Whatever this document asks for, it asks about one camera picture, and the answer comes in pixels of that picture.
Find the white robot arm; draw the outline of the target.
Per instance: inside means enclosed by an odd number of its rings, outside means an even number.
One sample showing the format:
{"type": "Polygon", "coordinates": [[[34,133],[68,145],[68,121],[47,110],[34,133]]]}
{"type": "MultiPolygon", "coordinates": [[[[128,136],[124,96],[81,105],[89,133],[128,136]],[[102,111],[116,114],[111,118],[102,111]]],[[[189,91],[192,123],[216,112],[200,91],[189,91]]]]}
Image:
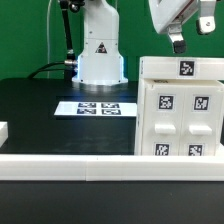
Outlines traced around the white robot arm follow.
{"type": "MultiPolygon", "coordinates": [[[[167,34],[176,54],[186,51],[182,25],[198,12],[198,31],[215,30],[217,0],[148,0],[153,26],[167,34]]],[[[118,50],[119,14],[106,0],[84,0],[84,49],[78,56],[73,82],[113,86],[127,83],[123,57],[118,50]]]]}

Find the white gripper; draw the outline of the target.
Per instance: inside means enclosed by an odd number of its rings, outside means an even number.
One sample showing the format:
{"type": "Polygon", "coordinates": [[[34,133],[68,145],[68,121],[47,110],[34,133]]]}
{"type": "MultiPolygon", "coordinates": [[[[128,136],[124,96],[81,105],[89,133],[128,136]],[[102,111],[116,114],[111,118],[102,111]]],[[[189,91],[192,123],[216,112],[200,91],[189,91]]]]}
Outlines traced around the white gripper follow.
{"type": "Polygon", "coordinates": [[[186,51],[183,24],[198,10],[197,32],[207,35],[215,25],[216,0],[148,0],[153,26],[158,34],[168,34],[173,52],[186,51]]]}

